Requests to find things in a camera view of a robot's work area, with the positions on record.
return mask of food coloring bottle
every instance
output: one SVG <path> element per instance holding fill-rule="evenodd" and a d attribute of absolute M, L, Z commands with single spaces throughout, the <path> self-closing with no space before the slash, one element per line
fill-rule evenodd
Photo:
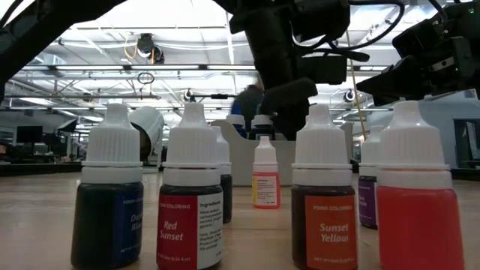
<path fill-rule="evenodd" d="M 223 256 L 224 195 L 217 134 L 201 103 L 185 104 L 169 138 L 158 202 L 158 268 L 212 269 Z"/>
<path fill-rule="evenodd" d="M 226 121 L 233 125 L 240 136 L 247 139 L 247 131 L 245 130 L 245 117 L 243 115 L 227 115 Z"/>
<path fill-rule="evenodd" d="M 378 171 L 380 263 L 385 270 L 463 270 L 457 195 L 440 132 L 417 101 L 394 105 Z"/>
<path fill-rule="evenodd" d="M 76 192 L 71 263 L 78 269 L 117 269 L 138 259 L 143 184 L 140 133 L 128 109 L 109 104 L 90 132 Z"/>
<path fill-rule="evenodd" d="M 281 202 L 277 152 L 268 136 L 261 136 L 255 148 L 252 177 L 253 207 L 279 209 Z"/>
<path fill-rule="evenodd" d="M 380 162 L 380 132 L 383 126 L 370 128 L 370 136 L 361 145 L 358 178 L 358 216 L 363 227 L 377 229 L 377 164 Z"/>
<path fill-rule="evenodd" d="M 212 127 L 217 133 L 217 162 L 220 165 L 220 185 L 223 189 L 223 224 L 232 220 L 233 182 L 230 146 L 222 136 L 221 127 Z"/>
<path fill-rule="evenodd" d="M 357 269 L 355 190 L 345 133 L 330 119 L 327 105 L 309 110 L 292 165 L 293 262 L 299 269 Z"/>
<path fill-rule="evenodd" d="M 268 115 L 255 115 L 252 120 L 252 130 L 248 134 L 249 140 L 260 140 L 261 136 L 268 136 L 275 140 L 275 129 Z"/>

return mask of small orange bottle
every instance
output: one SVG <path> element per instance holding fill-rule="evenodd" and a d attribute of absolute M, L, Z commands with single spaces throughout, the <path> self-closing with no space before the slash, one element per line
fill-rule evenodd
<path fill-rule="evenodd" d="M 417 101 L 396 103 L 382 132 L 378 175 L 380 264 L 384 270 L 464 270 L 457 195 L 440 132 Z"/>
<path fill-rule="evenodd" d="M 253 207 L 258 209 L 280 208 L 280 176 L 277 152 L 269 136 L 261 136 L 255 148 L 252 177 Z"/>

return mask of table surface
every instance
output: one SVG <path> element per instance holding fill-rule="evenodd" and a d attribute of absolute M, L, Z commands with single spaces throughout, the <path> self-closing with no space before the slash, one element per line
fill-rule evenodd
<path fill-rule="evenodd" d="M 70 251 L 79 173 L 0 178 L 0 269 L 71 269 Z M 144 175 L 142 253 L 124 269 L 157 269 L 161 175 Z M 455 181 L 467 270 L 480 269 L 480 182 Z M 291 260 L 290 190 L 278 210 L 252 207 L 251 189 L 233 191 L 233 220 L 223 230 L 220 269 L 295 269 Z M 360 270 L 380 269 L 377 231 L 359 227 Z"/>

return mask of purple label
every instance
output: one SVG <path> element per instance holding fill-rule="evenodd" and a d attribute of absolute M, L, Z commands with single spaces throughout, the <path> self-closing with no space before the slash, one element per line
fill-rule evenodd
<path fill-rule="evenodd" d="M 377 183 L 358 181 L 358 213 L 360 222 L 370 226 L 377 225 L 376 204 Z"/>

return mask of person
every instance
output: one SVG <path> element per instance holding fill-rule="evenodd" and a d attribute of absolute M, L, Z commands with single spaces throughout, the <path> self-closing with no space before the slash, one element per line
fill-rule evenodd
<path fill-rule="evenodd" d="M 260 75 L 256 75 L 256 82 L 240 93 L 233 101 L 231 114 L 243 115 L 245 118 L 245 130 L 251 131 L 251 122 L 257 114 L 257 108 L 263 99 L 263 84 Z"/>

